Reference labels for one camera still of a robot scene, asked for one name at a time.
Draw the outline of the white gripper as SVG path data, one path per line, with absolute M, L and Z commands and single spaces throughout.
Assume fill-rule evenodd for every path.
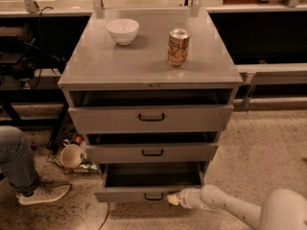
M 182 206 L 187 209 L 201 208 L 201 190 L 195 188 L 184 189 L 179 193 L 167 195 L 167 200 L 175 206 Z

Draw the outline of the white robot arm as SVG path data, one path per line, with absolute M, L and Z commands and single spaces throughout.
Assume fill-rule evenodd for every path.
M 252 230 L 307 230 L 307 199 L 288 189 L 272 191 L 261 206 L 210 184 L 183 189 L 167 195 L 167 199 L 187 209 L 225 210 Z

